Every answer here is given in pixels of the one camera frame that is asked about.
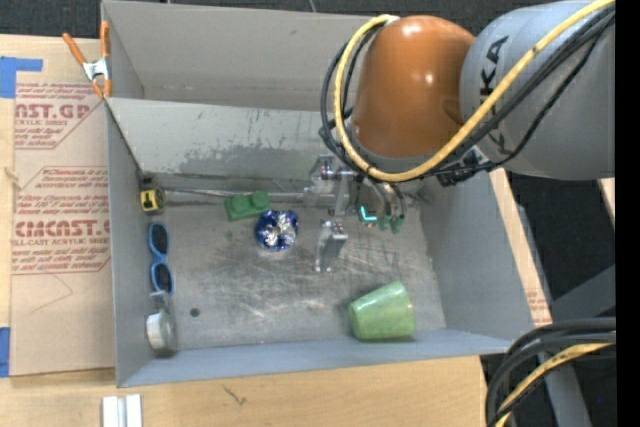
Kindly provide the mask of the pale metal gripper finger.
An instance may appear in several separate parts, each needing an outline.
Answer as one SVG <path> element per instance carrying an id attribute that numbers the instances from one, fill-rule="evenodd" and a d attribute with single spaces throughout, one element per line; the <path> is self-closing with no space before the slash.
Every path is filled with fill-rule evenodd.
<path id="1" fill-rule="evenodd" d="M 348 240 L 349 236 L 341 222 L 323 221 L 316 244 L 314 270 L 318 273 L 330 272 Z"/>
<path id="2" fill-rule="evenodd" d="M 309 173 L 309 184 L 305 187 L 306 194 L 330 194 L 337 180 L 337 168 L 333 155 L 320 155 Z"/>

